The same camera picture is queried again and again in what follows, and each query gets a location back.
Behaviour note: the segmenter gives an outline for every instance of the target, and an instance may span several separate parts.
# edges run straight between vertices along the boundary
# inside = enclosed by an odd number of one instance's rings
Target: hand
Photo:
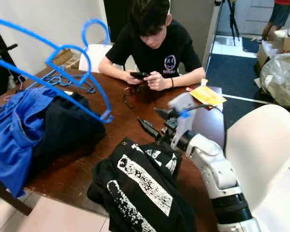
[[[135,71],[128,70],[128,71],[124,72],[123,80],[125,80],[130,85],[137,85],[137,84],[141,83],[141,80],[138,80],[130,75],[131,72],[135,72]]]
[[[170,78],[165,79],[159,72],[156,71],[151,72],[150,76],[145,77],[144,80],[148,82],[150,89],[156,91],[161,91],[172,86]]]

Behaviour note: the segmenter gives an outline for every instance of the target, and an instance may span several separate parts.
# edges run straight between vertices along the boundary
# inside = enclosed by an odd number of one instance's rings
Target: black t-shirt with white print
[[[102,204],[112,232],[194,232],[195,214],[176,187],[181,153],[125,138],[92,169],[87,196]]]
[[[188,32],[175,20],[167,27],[166,37],[158,49],[151,49],[139,37],[133,36],[126,25],[106,57],[113,63],[124,65],[130,55],[141,72],[157,71],[164,78],[179,75],[179,62],[184,63],[186,72],[202,67]]]

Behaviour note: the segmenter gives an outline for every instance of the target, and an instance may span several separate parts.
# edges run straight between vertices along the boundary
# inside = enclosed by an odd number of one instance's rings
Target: blue hanger
[[[90,82],[88,82],[88,81],[85,81],[84,83],[86,85],[88,85],[89,88],[86,88],[84,86],[77,86],[75,84],[72,84],[72,81],[64,82],[63,79],[62,79],[62,77],[63,77],[62,74],[52,75],[53,73],[54,72],[51,71],[48,74],[46,74],[45,76],[43,76],[41,79],[44,80],[45,82],[53,85],[53,86],[59,84],[60,86],[63,86],[63,87],[64,86],[73,86],[73,87],[77,87],[77,88],[86,89],[87,90],[87,93],[95,93],[96,92],[96,89],[94,88],[94,86]],[[82,76],[83,75],[81,75],[81,74],[72,75],[73,78],[76,78],[76,77],[82,78]],[[36,84],[37,84],[37,82],[34,82],[32,85],[30,85],[26,89],[32,88]]]
[[[27,30],[23,27],[20,27],[16,24],[13,24],[11,22],[7,22],[7,21],[4,21],[2,19],[0,19],[0,24],[2,25],[5,25],[7,27],[10,27],[10,28],[13,28],[15,30],[18,30],[22,33],[25,33],[45,44],[47,44],[48,46],[52,47],[54,49],[54,52],[50,55],[50,57],[45,61],[45,63],[47,65],[49,65],[50,67],[53,68],[53,70],[48,73],[47,75],[45,75],[44,77],[42,78],[38,78],[34,75],[31,75],[30,73],[27,73],[21,69],[18,69],[17,67],[15,67],[14,65],[11,65],[10,63],[7,63],[3,60],[0,59],[0,65],[15,72],[15,73],[18,73],[20,75],[23,75],[23,76],[26,76],[32,80],[34,80],[35,82],[41,84],[41,85],[44,85],[46,87],[48,87],[49,89],[55,91],[59,96],[71,101],[73,104],[75,104],[76,106],[78,106],[79,108],[81,108],[82,110],[84,110],[86,113],[88,113],[89,115],[91,115],[93,118],[97,119],[98,121],[100,122],[103,122],[103,123],[110,123],[112,120],[113,120],[113,116],[111,116],[111,111],[112,111],[112,107],[110,105],[110,102],[103,90],[103,88],[100,86],[100,84],[98,83],[98,81],[92,76],[91,74],[91,62],[90,62],[90,59],[86,53],[86,50],[87,50],[87,47],[88,47],[88,43],[86,41],[86,31],[88,29],[88,27],[94,23],[98,23],[100,24],[103,28],[104,28],[104,31],[106,33],[106,38],[104,39],[104,44],[107,44],[109,43],[110,41],[110,36],[109,36],[109,32],[108,32],[108,29],[107,29],[107,26],[100,20],[98,19],[90,19],[88,20],[84,26],[83,26],[83,30],[82,30],[82,40],[84,42],[84,45],[85,45],[85,48],[82,49],[78,46],[75,46],[75,45],[71,45],[71,44],[65,44],[63,46],[57,46],[56,44],[52,43],[51,41],[43,38],[42,36],[30,31],[30,30]],[[52,60],[55,58],[55,56],[63,49],[66,49],[66,48],[71,48],[71,49],[75,49],[77,51],[79,51],[80,53],[82,53],[86,60],[87,60],[87,63],[88,63],[88,71],[84,74],[84,75],[81,75],[81,78],[80,80],[76,80],[75,79],[75,76],[72,76],[70,74],[68,74],[67,72],[65,72],[60,66],[57,66],[56,64],[52,63]],[[106,107],[107,109],[103,112],[103,114],[101,116],[93,113],[92,111],[90,111],[89,109],[87,109],[86,107],[84,107],[82,104],[80,104],[79,102],[77,102],[76,100],[74,100],[73,98],[71,98],[68,94],[66,94],[64,91],[56,88],[55,86],[53,86],[52,84],[46,82],[44,79],[45,78],[49,78],[54,72],[58,72],[59,74],[61,74],[62,76],[64,76],[66,79],[69,80],[69,83],[73,83],[75,84],[76,86],[80,87],[83,83],[85,83],[85,81],[89,78],[93,83],[94,85],[97,87],[97,89],[99,90],[99,92],[101,93],[103,99],[104,99],[104,102],[106,104]]]

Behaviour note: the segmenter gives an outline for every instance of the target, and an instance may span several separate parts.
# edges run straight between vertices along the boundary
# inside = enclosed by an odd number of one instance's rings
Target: table leg
[[[18,199],[15,199],[8,191],[6,191],[5,187],[0,182],[0,198],[4,199],[7,203],[12,205],[15,209],[20,211],[21,213],[25,215],[29,215],[32,211],[30,207],[25,205],[23,202],[21,202]]]

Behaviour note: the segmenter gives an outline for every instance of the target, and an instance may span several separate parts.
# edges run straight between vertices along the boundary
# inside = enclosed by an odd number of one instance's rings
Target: blue jacket
[[[43,137],[44,110],[56,93],[45,87],[15,94],[0,107],[0,181],[16,198],[24,192],[31,164],[32,147]]]

